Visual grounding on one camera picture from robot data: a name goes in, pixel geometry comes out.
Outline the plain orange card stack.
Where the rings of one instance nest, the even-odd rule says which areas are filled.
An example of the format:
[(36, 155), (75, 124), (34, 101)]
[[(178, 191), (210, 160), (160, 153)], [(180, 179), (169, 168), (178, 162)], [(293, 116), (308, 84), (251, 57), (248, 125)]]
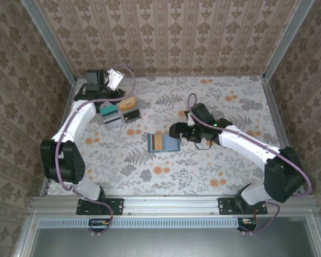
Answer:
[(120, 110), (124, 112), (124, 111), (137, 108), (137, 101), (135, 96), (131, 96), (126, 99), (123, 99), (121, 102), (118, 103), (118, 105)]

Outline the silver card with grey stripe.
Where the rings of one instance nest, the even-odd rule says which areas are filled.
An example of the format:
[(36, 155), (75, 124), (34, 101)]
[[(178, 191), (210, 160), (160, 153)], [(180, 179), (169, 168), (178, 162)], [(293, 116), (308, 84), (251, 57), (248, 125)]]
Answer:
[(119, 115), (108, 117), (104, 120), (104, 125), (107, 130), (115, 129), (116, 127), (120, 127), (123, 124), (123, 120)]

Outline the floral table covering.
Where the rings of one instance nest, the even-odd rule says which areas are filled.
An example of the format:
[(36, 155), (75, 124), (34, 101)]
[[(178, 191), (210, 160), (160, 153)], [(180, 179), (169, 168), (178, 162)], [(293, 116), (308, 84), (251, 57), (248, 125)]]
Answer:
[(90, 121), (79, 144), (89, 179), (108, 195), (235, 194), (261, 182), (264, 172), (234, 150), (182, 139), (178, 152), (150, 153), (147, 136), (185, 122), (194, 93), (215, 119), (279, 146), (263, 84), (256, 75), (124, 79), (120, 88), (134, 91), (141, 118), (111, 130), (99, 115)]

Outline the clear acrylic card organizer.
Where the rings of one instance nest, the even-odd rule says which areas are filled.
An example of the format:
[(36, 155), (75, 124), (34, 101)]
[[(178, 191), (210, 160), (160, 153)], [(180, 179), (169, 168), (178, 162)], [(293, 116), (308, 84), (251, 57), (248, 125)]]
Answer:
[(104, 106), (107, 106), (107, 105), (116, 105), (116, 106), (118, 107), (118, 113), (115, 114), (115, 115), (112, 115), (112, 116), (119, 115), (119, 116), (121, 117), (121, 119), (123, 120), (123, 123), (124, 123), (123, 125), (125, 125), (125, 124), (127, 124), (127, 123), (125, 123), (125, 121), (124, 121), (123, 113), (128, 112), (128, 111), (131, 111), (131, 110), (134, 110), (134, 109), (131, 109), (131, 110), (122, 112), (122, 111), (120, 110), (120, 108), (119, 108), (118, 103), (113, 104), (113, 103), (110, 103), (110, 102), (105, 102), (101, 107), (104, 107)]

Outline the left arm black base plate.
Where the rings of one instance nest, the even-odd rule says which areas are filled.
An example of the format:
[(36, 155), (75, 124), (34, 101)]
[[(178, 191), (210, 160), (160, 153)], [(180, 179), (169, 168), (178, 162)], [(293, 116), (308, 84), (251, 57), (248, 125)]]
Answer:
[[(114, 215), (122, 215), (124, 208), (123, 198), (106, 198), (105, 202), (113, 211)], [(79, 199), (77, 204), (77, 215), (110, 215), (108, 207), (102, 204), (92, 203), (86, 200)]]

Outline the aluminium side rail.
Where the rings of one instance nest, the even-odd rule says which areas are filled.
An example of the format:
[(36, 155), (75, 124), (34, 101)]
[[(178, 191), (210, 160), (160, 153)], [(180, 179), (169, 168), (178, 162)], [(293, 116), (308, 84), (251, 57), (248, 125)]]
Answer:
[[(74, 96), (75, 96), (75, 92), (76, 92), (76, 84), (71, 84), (70, 86), (70, 91), (69, 91), (69, 95), (67, 97), (67, 100), (66, 100), (66, 104), (65, 104), (65, 107), (64, 107), (64, 110), (63, 110), (63, 115), (62, 115), (62, 118), (61, 118), (61, 121), (60, 121), (60, 125), (59, 125), (59, 129), (63, 126), (63, 124), (65, 123), (69, 113), (71, 112), (71, 109), (72, 109), (72, 102), (73, 102), (73, 99), (74, 99)], [(41, 187), (41, 190), (40, 190), (40, 196), (45, 196), (48, 192), (48, 188), (49, 188), (49, 179), (47, 177), (44, 178), (43, 180), (43, 184), (42, 184), (42, 187)]]
[(287, 134), (284, 129), (284, 125), (281, 120), (280, 112), (278, 110), (274, 94), (272, 92), (272, 88), (270, 86), (269, 81), (264, 79), (263, 77), (261, 77), (261, 82), (262, 82), (264, 95), (266, 97), (267, 105), (271, 113), (273, 125), (276, 130), (280, 148), (284, 149), (286, 147), (289, 147), (290, 145), (289, 145)]

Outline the blue card holder wallet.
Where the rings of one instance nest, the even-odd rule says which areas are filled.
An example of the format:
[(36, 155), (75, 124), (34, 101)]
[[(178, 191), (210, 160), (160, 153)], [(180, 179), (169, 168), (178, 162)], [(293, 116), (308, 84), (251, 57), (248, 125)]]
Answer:
[(152, 143), (151, 143), (151, 136), (153, 134), (148, 134), (148, 152), (149, 153), (163, 153), (163, 152), (179, 152), (180, 151), (180, 145), (181, 145), (181, 139), (176, 139), (170, 137), (168, 134), (162, 134), (163, 135), (163, 150), (161, 151), (155, 151), (152, 150)]

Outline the aluminium corner post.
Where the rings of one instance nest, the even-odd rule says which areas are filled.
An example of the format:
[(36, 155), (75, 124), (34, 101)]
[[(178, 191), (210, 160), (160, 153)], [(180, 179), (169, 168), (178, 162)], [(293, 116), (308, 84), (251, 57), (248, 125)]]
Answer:
[(283, 59), (284, 54), (288, 50), (290, 44), (292, 43), (296, 33), (301, 27), (304, 19), (309, 13), (314, 0), (300, 0), (293, 15), (285, 28), (281, 39), (279, 40), (264, 72), (263, 78), (265, 80), (270, 80), (276, 71), (280, 61)]
[(51, 26), (47, 21), (46, 15), (42, 13), (35, 0), (21, 0), (21, 2), (36, 25), (41, 36), (45, 40), (67, 80), (70, 84), (75, 84), (77, 79), (75, 71), (71, 67), (70, 62), (67, 60), (65, 53), (62, 51), (56, 35), (52, 31)]

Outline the grey metal panel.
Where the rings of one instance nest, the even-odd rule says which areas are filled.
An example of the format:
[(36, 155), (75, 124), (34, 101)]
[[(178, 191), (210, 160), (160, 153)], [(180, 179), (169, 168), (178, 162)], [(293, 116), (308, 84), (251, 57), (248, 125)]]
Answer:
[(22, 230), (14, 257), (321, 257), (321, 219), (280, 217), (258, 233), (221, 228), (85, 228)]

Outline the aluminium front rail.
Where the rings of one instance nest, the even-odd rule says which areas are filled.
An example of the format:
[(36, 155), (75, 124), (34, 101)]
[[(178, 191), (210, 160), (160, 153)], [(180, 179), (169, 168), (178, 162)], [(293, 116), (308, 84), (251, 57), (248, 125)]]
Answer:
[[(123, 217), (216, 217), (218, 198), (226, 195), (132, 196), (122, 195)], [(76, 214), (75, 195), (47, 195), (33, 197), (29, 214), (41, 217), (71, 217)], [(280, 217), (309, 216), (318, 212), (313, 197), (291, 197), (285, 203), (266, 203), (269, 217), (280, 207)]]

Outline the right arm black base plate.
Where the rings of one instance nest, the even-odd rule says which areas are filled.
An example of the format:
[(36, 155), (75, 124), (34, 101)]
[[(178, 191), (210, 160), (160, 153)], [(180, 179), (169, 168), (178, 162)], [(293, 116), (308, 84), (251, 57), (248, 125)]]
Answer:
[(218, 198), (218, 208), (220, 215), (265, 215), (268, 213), (265, 202), (249, 205), (243, 199), (235, 197)]

